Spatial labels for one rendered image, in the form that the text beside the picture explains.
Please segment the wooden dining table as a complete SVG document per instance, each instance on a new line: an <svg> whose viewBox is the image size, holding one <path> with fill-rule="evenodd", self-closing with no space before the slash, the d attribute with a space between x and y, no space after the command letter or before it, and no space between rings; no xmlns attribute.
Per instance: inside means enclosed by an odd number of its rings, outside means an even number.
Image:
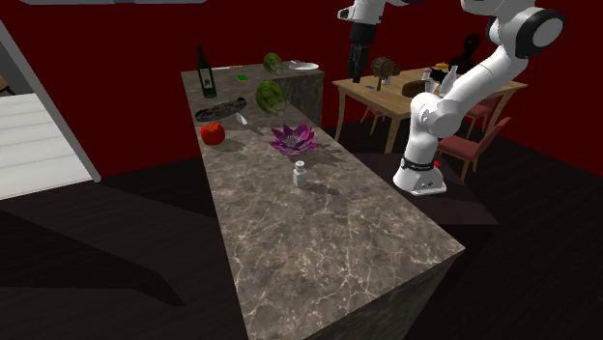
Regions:
<svg viewBox="0 0 603 340"><path fill-rule="evenodd" d="M405 84L419 80L422 76L423 69L414 69L401 71L394 76L389 85L382 87L380 91L369 89L368 86L378 84L378 77L363 76L359 83L354 83L352 78L335 80L332 82L338 89L338 120L336 131L333 139L339 140L345 117L346 98L361 102L376 109L380 114L391 118L388 130L388 139L385 146L385 153L390 154L394 147L394 141L399 129L400 123L411 117L411 98L406 98L402 95L402 88ZM502 86L499 90L487 97L487 100L492 101L492 108L487 115L484 115L482 130L484 132L492 129L499 119L503 108L510 100L512 95L519 89L526 88L527 84L510 81Z"/></svg>

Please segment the red wooden chair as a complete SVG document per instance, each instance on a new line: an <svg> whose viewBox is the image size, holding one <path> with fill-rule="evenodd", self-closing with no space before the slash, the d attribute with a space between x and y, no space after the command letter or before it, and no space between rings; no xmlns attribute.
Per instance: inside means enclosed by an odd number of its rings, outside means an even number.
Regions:
<svg viewBox="0 0 603 340"><path fill-rule="evenodd" d="M483 132L489 131L495 125L502 111L500 108L501 102L502 97L485 99L467 112L466 117L471 120L471 123L465 136L466 139L470 138L474 125L478 119L482 119L481 130Z"/></svg>
<svg viewBox="0 0 603 340"><path fill-rule="evenodd" d="M464 182L470 165L473 166L473 171L475 172L479 157L510 120L510 117L502 119L486 132L479 142L464 139L456 135L444 138L438 144L437 153L454 156L464 161L460 175L460 180Z"/></svg>
<svg viewBox="0 0 603 340"><path fill-rule="evenodd" d="M369 134L372 135L374 133L375 127L378 123L379 120L384 120L385 116L383 114L381 114L380 112L376 111L375 109L371 108L370 106L367 106L364 110L364 113L360 119L360 122L363 123L366 118L368 117L368 114L371 114L373 116L373 122L371 125L371 129L369 131Z"/></svg>

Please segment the small green cabbage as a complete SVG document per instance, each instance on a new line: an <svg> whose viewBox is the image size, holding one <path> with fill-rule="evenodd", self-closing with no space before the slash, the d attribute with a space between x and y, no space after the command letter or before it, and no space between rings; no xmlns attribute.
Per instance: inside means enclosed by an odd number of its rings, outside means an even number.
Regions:
<svg viewBox="0 0 603 340"><path fill-rule="evenodd" d="M274 52L269 52L263 59L263 66L271 74L281 75L283 64L281 58Z"/></svg>

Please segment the large green cabbage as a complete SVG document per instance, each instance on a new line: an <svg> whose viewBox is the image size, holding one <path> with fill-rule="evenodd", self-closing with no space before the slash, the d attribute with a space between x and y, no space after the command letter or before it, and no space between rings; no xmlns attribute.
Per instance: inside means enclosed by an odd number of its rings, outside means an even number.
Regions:
<svg viewBox="0 0 603 340"><path fill-rule="evenodd" d="M283 116L285 114L285 94L274 81L261 82L256 89L255 100L258 106L269 115Z"/></svg>

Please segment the purple lotus flower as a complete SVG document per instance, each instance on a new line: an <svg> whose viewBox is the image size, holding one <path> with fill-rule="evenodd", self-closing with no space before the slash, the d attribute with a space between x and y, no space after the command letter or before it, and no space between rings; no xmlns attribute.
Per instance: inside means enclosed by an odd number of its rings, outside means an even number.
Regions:
<svg viewBox="0 0 603 340"><path fill-rule="evenodd" d="M283 125L282 129L272 127L271 131L274 140L269 141L268 144L286 156L299 156L320 146L320 143L315 142L315 132L312 127L306 123L295 129L287 125Z"/></svg>

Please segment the dark oval platter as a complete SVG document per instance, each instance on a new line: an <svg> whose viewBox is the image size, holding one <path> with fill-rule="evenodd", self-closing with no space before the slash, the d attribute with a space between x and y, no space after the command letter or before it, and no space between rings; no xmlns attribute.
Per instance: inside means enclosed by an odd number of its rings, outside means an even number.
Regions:
<svg viewBox="0 0 603 340"><path fill-rule="evenodd" d="M221 120L241 112L246 105L247 101L245 98L237 98L210 108L200 109L194 114L194 119L200 123Z"/></svg>

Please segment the green wine bottle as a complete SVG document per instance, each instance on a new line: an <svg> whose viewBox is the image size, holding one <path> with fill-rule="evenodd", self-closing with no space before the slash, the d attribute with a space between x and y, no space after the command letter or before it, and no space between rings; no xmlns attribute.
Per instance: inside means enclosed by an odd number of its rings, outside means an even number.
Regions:
<svg viewBox="0 0 603 340"><path fill-rule="evenodd" d="M217 96L215 80L212 67L207 60L201 44L197 45L198 61L197 74L201 83L202 92L205 98L215 98Z"/></svg>

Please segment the red tomato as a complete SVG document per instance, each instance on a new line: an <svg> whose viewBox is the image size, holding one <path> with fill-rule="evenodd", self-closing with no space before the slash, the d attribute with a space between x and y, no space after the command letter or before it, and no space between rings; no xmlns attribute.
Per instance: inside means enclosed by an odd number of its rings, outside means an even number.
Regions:
<svg viewBox="0 0 603 340"><path fill-rule="evenodd" d="M225 130L219 123L209 123L200 128L200 136L208 146L219 145L225 140Z"/></svg>

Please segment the white slatted door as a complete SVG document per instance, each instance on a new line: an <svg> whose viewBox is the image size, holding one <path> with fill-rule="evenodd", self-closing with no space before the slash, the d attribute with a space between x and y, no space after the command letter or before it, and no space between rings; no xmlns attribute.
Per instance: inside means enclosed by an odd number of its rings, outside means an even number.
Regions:
<svg viewBox="0 0 603 340"><path fill-rule="evenodd" d="M37 95L0 97L0 200L91 179Z"/></svg>

